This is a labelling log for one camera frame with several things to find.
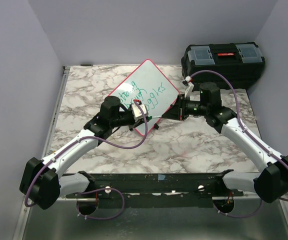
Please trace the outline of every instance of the marble tabletop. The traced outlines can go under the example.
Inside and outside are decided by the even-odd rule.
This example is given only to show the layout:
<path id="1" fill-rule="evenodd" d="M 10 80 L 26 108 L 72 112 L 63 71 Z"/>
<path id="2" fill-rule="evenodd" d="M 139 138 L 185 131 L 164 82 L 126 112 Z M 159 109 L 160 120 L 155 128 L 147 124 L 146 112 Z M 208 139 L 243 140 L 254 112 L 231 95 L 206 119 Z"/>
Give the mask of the marble tabletop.
<path id="1" fill-rule="evenodd" d="M 137 65 L 72 66 L 55 126 L 51 150 L 56 151 L 75 137 L 100 110 L 104 98 Z M 165 76 L 180 90 L 181 66 L 158 65 Z M 255 117 L 245 90 L 237 90 L 241 117 L 259 136 Z M 236 111 L 231 90 L 221 90 L 222 104 Z M 199 100 L 193 92 L 192 100 Z M 203 117 L 185 121 L 162 119 L 146 141 L 135 149 L 120 149 L 101 144 L 82 156 L 68 173 L 218 173 L 226 169 L 257 172 L 255 165 L 228 138 L 208 126 Z M 127 127 L 108 138 L 109 141 L 133 146 L 141 136 Z"/>

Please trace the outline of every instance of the white wall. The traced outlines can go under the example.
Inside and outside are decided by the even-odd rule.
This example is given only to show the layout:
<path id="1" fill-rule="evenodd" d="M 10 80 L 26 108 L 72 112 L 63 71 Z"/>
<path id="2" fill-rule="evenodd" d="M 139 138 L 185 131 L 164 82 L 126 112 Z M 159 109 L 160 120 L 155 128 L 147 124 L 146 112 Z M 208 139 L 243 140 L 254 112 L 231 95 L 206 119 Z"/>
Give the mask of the white wall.
<path id="1" fill-rule="evenodd" d="M 180 64 L 189 44 L 253 41 L 277 0 L 29 0 L 64 65 Z"/>
<path id="2" fill-rule="evenodd" d="M 0 0 L 0 240 L 12 239 L 27 160 L 40 157 L 63 69 L 26 0 Z"/>
<path id="3" fill-rule="evenodd" d="M 256 38 L 266 70 L 249 91 L 260 134 L 288 155 L 288 0 L 279 0 Z"/>

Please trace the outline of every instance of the metal base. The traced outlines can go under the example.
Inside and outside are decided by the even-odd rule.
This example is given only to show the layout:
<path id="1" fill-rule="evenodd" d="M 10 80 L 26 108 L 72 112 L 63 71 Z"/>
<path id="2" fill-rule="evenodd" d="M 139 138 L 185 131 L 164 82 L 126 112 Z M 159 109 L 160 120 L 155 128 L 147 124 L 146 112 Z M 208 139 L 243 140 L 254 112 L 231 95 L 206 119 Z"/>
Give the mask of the metal base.
<path id="1" fill-rule="evenodd" d="M 253 212 L 258 198 L 235 200 L 236 215 Z M 117 209 L 98 209 L 94 216 L 108 217 Z M 24 240 L 288 240 L 288 226 L 279 201 L 265 204 L 246 219 L 217 214 L 214 208 L 128 208 L 107 221 L 77 217 L 75 200 L 59 200 L 50 209 L 34 207 L 29 213 Z"/>

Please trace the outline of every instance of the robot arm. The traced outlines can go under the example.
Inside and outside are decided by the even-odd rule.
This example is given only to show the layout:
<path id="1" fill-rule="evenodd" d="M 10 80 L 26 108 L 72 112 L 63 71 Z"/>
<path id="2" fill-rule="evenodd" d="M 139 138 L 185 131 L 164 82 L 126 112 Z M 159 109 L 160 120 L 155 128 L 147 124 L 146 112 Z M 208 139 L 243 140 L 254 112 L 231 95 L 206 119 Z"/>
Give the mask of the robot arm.
<path id="1" fill-rule="evenodd" d="M 145 105 L 139 102 L 138 107 L 149 121 Z M 70 142 L 41 160 L 33 157 L 26 163 L 19 190 L 25 195 L 29 191 L 29 198 L 42 209 L 49 208 L 58 197 L 84 192 L 94 181 L 92 176 L 84 171 L 69 176 L 63 174 L 81 156 L 105 141 L 114 128 L 128 126 L 132 131 L 142 124 L 144 119 L 138 107 L 132 104 L 126 109 L 118 97 L 106 97 L 100 112 Z"/>
<path id="2" fill-rule="evenodd" d="M 180 94 L 172 108 L 162 118 L 185 120 L 189 115 L 204 116 L 209 126 L 234 142 L 255 164 L 259 173 L 230 171 L 222 180 L 228 189 L 256 193 L 262 200 L 272 203 L 288 192 L 288 170 L 276 159 L 288 166 L 288 156 L 283 156 L 251 132 L 230 108 L 222 106 L 221 92 L 215 83 L 200 85 L 200 101 L 192 101 Z M 269 149 L 263 151 L 259 144 Z"/>
<path id="3" fill-rule="evenodd" d="M 140 107 L 144 110 L 146 119 L 149 120 L 145 106 L 141 104 Z M 211 183 L 209 183 L 209 179 L 213 177 L 208 177 L 205 181 L 208 182 L 207 185 L 212 186 L 212 190 L 207 192 L 206 197 L 222 196 L 223 193 L 230 190 L 242 190 L 257 193 L 262 200 L 271 203 L 288 192 L 288 171 L 271 155 L 279 156 L 287 165 L 288 156 L 282 156 L 281 153 L 267 146 L 251 132 L 253 138 L 271 150 L 269 154 L 263 152 L 258 144 L 240 127 L 236 113 L 230 108 L 222 106 L 220 89 L 216 87 L 215 83 L 200 85 L 200 101 L 192 101 L 184 94 L 178 95 L 175 104 L 162 115 L 162 118 L 183 121 L 189 115 L 205 117 L 209 126 L 233 141 L 259 170 L 259 173 L 241 173 L 227 170 L 217 174 L 216 179 L 214 178 Z M 143 118 L 141 119 L 135 105 L 132 104 L 129 109 L 126 109 L 117 97 L 109 96 L 105 98 L 100 112 L 69 143 L 42 160 L 32 158 L 27 162 L 19 188 L 20 191 L 26 195 L 33 178 L 50 161 L 51 163 L 38 177 L 29 193 L 29 198 L 42 209 L 49 208 L 58 197 L 97 189 L 94 177 L 84 171 L 73 175 L 64 176 L 63 174 L 81 156 L 100 145 L 103 139 L 107 139 L 114 128 L 129 126 L 132 130 L 142 123 Z M 153 183 L 159 187 L 162 186 L 163 181 L 157 183 L 154 181 Z M 169 191 L 165 188 L 166 186 L 163 185 L 160 189 Z M 146 190 L 140 186 L 134 188 L 132 185 L 130 188 L 135 193 L 150 191 L 156 193 L 158 187 L 152 186 L 151 190 Z M 191 187 L 185 187 L 185 184 L 180 189 L 187 193 L 195 194 L 196 192 L 195 186 L 192 189 Z"/>

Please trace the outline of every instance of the purple cable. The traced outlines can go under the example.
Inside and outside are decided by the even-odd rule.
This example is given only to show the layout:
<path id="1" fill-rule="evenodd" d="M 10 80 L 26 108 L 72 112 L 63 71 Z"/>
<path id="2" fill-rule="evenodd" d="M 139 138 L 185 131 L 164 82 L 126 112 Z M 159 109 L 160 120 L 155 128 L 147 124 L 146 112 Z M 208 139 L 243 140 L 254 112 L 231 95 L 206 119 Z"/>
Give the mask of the purple cable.
<path id="1" fill-rule="evenodd" d="M 103 143 L 107 143 L 107 144 L 109 144 L 109 145 L 112 145 L 112 146 L 117 147 L 117 148 L 120 148 L 120 149 L 135 149 L 135 148 L 139 147 L 139 146 L 145 141 L 145 139 L 146 139 L 147 136 L 148 136 L 148 121 L 147 121 L 147 119 L 146 119 L 146 117 L 145 117 L 144 111 L 142 110 L 142 108 L 140 107 L 140 105 L 139 105 L 135 100 L 134 100 L 134 104 L 135 104 L 135 105 L 138 107 L 138 109 L 140 110 L 140 113 L 141 113 L 142 116 L 143 116 L 144 125 L 145 125 L 145 134 L 144 134 L 142 140 L 141 140 L 138 144 L 136 144 L 136 145 L 134 145 L 134 146 L 121 146 L 121 145 L 117 145 L 117 144 L 115 144 L 115 143 L 109 142 L 109 141 L 107 141 L 107 140 L 105 140 L 105 139 L 103 139 L 103 138 L 100 138 L 100 137 L 98 137 L 98 136 L 84 136 L 84 137 L 81 137 L 79 140 L 81 141 L 81 140 L 85 140 L 85 139 L 96 139 L 96 140 L 102 141 Z M 54 159 L 55 159 L 55 160 L 58 159 L 58 158 L 59 158 L 61 155 L 63 155 L 68 149 L 70 149 L 71 147 L 73 147 L 73 146 L 74 146 L 75 144 L 77 144 L 77 143 L 78 143 L 78 141 L 72 142 L 70 145 L 68 145 L 68 146 L 65 147 L 62 151 L 60 151 L 56 156 L 54 156 Z M 38 173 L 37 173 L 37 174 L 35 175 L 35 177 L 33 178 L 32 182 L 30 183 L 30 185 L 29 185 L 29 187 L 28 187 L 28 190 L 27 190 L 27 192 L 26 192 L 26 195 L 25 195 L 25 200 L 24 200 L 24 204 L 25 204 L 25 206 L 26 206 L 27 208 L 30 208 L 30 207 L 32 207 L 32 206 L 35 205 L 35 203 L 29 204 L 29 202 L 28 202 L 28 201 L 29 201 L 29 196 L 30 196 L 31 191 L 32 191 L 32 188 L 33 188 L 35 182 L 37 181 L 37 179 L 39 178 L 39 176 L 42 174 L 42 172 L 43 172 L 51 163 L 53 163 L 52 160 L 50 160 L 48 163 L 46 163 L 46 164 L 38 171 Z"/>
<path id="2" fill-rule="evenodd" d="M 242 215 L 242 216 L 224 213 L 224 212 L 220 211 L 220 210 L 215 206 L 215 204 L 213 204 L 213 207 L 217 210 L 217 212 L 218 212 L 219 214 L 222 214 L 222 215 L 224 215 L 224 216 L 226 216 L 226 217 L 230 217 L 230 218 L 234 218 L 234 219 L 246 219 L 246 218 L 250 218 L 250 217 L 253 217 L 253 216 L 255 216 L 256 214 L 258 214 L 259 211 L 262 209 L 263 205 L 264 205 L 264 202 L 263 202 L 263 200 L 261 199 L 261 200 L 260 200 L 259 207 L 258 207 L 258 209 L 256 209 L 256 211 L 254 211 L 253 213 L 251 213 L 251 214 L 249 214 L 249 215 Z"/>
<path id="3" fill-rule="evenodd" d="M 112 191 L 115 191 L 117 192 L 120 197 L 122 198 L 122 207 L 120 208 L 120 210 L 118 211 L 118 213 L 116 213 L 115 215 L 113 216 L 109 216 L 109 217 L 96 217 L 96 216 L 87 216 L 87 215 L 83 215 L 80 213 L 80 209 L 79 209 L 79 205 L 76 206 L 76 209 L 78 211 L 78 215 L 77 216 L 82 216 L 84 218 L 87 218 L 87 219 L 94 219 L 94 220 L 111 220 L 111 219 L 114 219 L 116 217 L 118 217 L 119 215 L 122 214 L 123 210 L 124 210 L 124 207 L 125 207 L 125 199 L 124 199 L 124 196 L 123 194 L 115 189 L 115 188 L 99 188 L 99 189 L 95 189 L 95 190 L 92 190 L 92 191 L 86 191 L 86 192 L 83 192 L 83 193 L 80 193 L 81 195 L 86 195 L 86 194 L 93 194 L 93 193 L 96 193 L 96 192 L 100 192 L 100 191 L 105 191 L 105 190 L 112 190 Z"/>

